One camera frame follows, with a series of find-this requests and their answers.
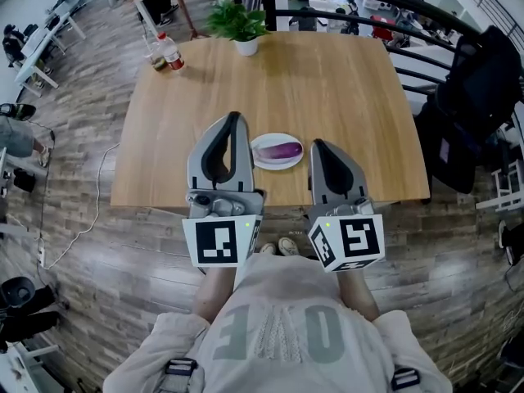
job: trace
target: plastic bottle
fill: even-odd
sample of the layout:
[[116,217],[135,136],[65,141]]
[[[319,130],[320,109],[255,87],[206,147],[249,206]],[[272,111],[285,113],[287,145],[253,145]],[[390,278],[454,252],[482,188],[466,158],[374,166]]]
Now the plastic bottle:
[[171,70],[180,70],[184,62],[176,43],[165,32],[160,32],[157,38],[160,44],[160,52],[169,64],[169,67],[171,67]]

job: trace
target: white plant pot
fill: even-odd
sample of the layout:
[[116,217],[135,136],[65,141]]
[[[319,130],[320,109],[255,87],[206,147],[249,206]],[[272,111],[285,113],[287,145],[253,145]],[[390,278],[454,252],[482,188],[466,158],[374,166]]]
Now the white plant pot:
[[253,54],[256,54],[256,51],[259,49],[259,39],[255,38],[246,43],[235,41],[235,45],[241,56],[252,56]]

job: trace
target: staircase railing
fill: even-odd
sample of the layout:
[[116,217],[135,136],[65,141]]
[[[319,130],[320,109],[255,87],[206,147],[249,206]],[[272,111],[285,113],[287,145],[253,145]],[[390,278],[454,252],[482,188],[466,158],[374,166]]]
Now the staircase railing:
[[[242,3],[242,0],[235,0],[235,1],[238,3]],[[408,9],[410,11],[418,13],[419,15],[432,19],[433,21],[437,22],[439,25],[445,28],[456,30],[457,32],[461,33],[462,35],[466,35],[468,37],[473,38],[473,41],[475,41],[476,38],[479,36],[479,32],[476,29],[473,29],[471,26],[462,22],[460,19],[456,18],[455,16],[450,15],[449,13],[439,9],[438,7],[432,6],[431,4],[422,2],[420,0],[378,0],[378,1],[390,3],[391,5],[394,5],[396,7]],[[376,27],[383,28],[383,29],[389,29],[395,32],[400,32],[408,36],[420,38],[421,40],[425,41],[426,43],[442,47],[445,50],[450,51],[450,52],[455,52],[455,47],[453,47],[452,45],[449,45],[448,43],[445,43],[437,38],[433,38],[431,36],[421,34],[417,30],[407,29],[407,28],[404,28],[398,25],[392,25],[392,24],[388,24],[385,22],[361,17],[361,16],[352,16],[352,15],[345,15],[341,13],[332,13],[329,11],[280,10],[276,8],[275,0],[262,0],[262,4],[264,5],[264,9],[266,11],[266,27],[268,30],[277,29],[277,17],[279,16],[317,17],[317,18],[334,19],[334,20],[345,20],[348,22],[356,21],[360,24],[376,26]],[[394,54],[398,54],[398,55],[406,56],[408,58],[412,58],[418,61],[426,62],[428,64],[440,67],[445,70],[451,69],[450,65],[447,65],[438,60],[434,60],[433,58],[430,58],[428,56],[423,56],[416,52],[406,51],[404,49],[399,49],[396,47],[389,47],[389,46],[386,46],[386,50]],[[424,85],[418,86],[418,87],[404,85],[403,86],[404,90],[409,91],[409,92],[429,95],[434,91],[433,88],[435,87],[435,84],[442,82],[440,78],[432,77],[430,75],[424,75],[417,71],[406,70],[403,68],[396,68],[396,71],[399,75],[407,75],[410,77],[414,77],[416,79],[421,79],[424,82],[426,82]]]
[[512,40],[515,48],[524,52],[524,31],[498,0],[473,0],[496,25]]

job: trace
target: buckle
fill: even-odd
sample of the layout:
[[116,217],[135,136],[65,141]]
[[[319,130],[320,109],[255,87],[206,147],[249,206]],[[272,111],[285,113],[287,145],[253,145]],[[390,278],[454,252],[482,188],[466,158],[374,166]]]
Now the buckle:
[[165,368],[165,373],[174,376],[191,377],[197,366],[197,362],[191,358],[171,359]]
[[416,386],[417,384],[420,384],[420,375],[414,368],[399,368],[395,371],[393,380],[391,380],[391,388],[393,391]]

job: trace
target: purple eggplant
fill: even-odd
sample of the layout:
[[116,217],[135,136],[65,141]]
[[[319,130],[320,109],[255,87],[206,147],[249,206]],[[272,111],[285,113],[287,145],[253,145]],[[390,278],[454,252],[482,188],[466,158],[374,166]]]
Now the purple eggplant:
[[291,159],[302,153],[302,146],[299,142],[285,142],[277,146],[253,148],[255,158],[260,160]]

